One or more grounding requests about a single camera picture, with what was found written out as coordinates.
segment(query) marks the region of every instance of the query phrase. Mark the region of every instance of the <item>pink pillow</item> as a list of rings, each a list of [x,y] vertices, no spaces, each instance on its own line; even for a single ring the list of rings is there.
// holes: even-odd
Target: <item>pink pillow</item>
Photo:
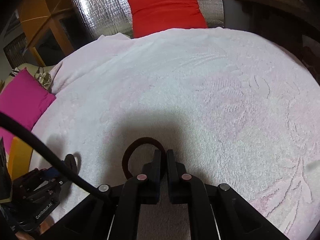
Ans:
[[[56,97],[45,90],[26,69],[21,70],[0,94],[0,112],[29,131]],[[0,128],[4,148],[9,154],[13,134]]]

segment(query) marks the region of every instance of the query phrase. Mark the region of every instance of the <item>silver foil wall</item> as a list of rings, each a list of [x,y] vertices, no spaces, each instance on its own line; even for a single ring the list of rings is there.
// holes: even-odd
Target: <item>silver foil wall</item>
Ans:
[[[95,39],[118,32],[132,33],[128,0],[73,0],[88,33]],[[222,0],[198,0],[208,27],[223,26]]]

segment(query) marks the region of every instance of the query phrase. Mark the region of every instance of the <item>white terry cloth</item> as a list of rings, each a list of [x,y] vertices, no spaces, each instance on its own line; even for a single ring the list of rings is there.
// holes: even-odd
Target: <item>white terry cloth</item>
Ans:
[[[33,128],[61,159],[81,158],[95,187],[125,182],[121,159],[148,136],[205,183],[230,184],[291,240],[320,219],[320,88],[295,56],[252,33],[171,29],[140,39],[100,37],[66,57],[57,99]],[[138,174],[154,148],[130,160]],[[30,169],[49,165],[33,154]],[[189,239],[185,205],[142,206],[138,239]],[[60,219],[87,193],[72,185]]]

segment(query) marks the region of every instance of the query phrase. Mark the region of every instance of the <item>red pillow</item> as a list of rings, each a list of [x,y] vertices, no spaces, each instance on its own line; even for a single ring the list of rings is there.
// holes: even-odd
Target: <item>red pillow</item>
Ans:
[[[128,3],[135,38],[172,28],[207,28],[197,0],[128,0]]]

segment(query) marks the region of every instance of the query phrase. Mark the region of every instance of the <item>yellow object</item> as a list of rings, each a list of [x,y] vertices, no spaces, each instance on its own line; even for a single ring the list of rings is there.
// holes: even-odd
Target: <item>yellow object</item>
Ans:
[[[11,180],[29,172],[32,148],[18,137],[14,137],[8,161],[8,172]]]

